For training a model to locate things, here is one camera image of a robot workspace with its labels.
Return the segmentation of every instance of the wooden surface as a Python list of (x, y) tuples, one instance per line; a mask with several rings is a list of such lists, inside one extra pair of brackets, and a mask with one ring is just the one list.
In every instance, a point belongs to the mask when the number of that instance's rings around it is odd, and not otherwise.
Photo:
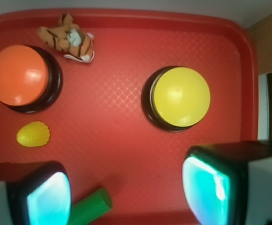
[(247, 29), (256, 46), (259, 74), (272, 73), (272, 15)]

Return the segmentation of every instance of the green cylinder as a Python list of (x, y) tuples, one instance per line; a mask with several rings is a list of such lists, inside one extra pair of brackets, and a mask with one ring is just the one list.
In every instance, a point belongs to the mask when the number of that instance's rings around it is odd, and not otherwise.
[(112, 208), (110, 195), (104, 188), (72, 206), (68, 225), (86, 225), (104, 215)]

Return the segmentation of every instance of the yellow corn toy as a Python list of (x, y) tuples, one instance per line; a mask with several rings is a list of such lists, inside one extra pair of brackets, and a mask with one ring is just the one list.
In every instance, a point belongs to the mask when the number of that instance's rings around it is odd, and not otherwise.
[(17, 142), (26, 147), (37, 147), (47, 144), (50, 130), (43, 122), (36, 121), (22, 127), (16, 135)]

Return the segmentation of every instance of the stuffed tiger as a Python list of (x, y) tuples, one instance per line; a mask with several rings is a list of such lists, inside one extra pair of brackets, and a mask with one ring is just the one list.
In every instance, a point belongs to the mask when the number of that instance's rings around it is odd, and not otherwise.
[(80, 27), (73, 23), (73, 17), (69, 13), (61, 16), (58, 27), (40, 27), (38, 35), (51, 48), (70, 53), (65, 54), (65, 58), (85, 63), (94, 58), (94, 36), (82, 32)]

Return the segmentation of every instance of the red tray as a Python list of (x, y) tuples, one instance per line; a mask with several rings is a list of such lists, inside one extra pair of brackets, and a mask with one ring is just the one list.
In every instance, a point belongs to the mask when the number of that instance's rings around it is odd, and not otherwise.
[[(63, 58), (37, 36), (39, 26), (56, 26), (66, 11), (95, 36), (91, 64)], [(187, 149), (257, 138), (255, 51), (231, 21), (101, 9), (0, 15), (0, 50), (15, 44), (49, 51), (62, 67), (64, 85), (57, 101), (39, 113), (21, 114), (0, 103), (0, 162), (60, 161), (74, 202), (105, 187), (113, 209), (95, 224), (197, 223), (182, 187)], [(152, 125), (141, 108), (145, 81), (170, 65), (195, 69), (211, 91), (207, 115), (179, 133)], [(49, 126), (49, 143), (31, 149), (19, 145), (17, 131), (36, 120)]]

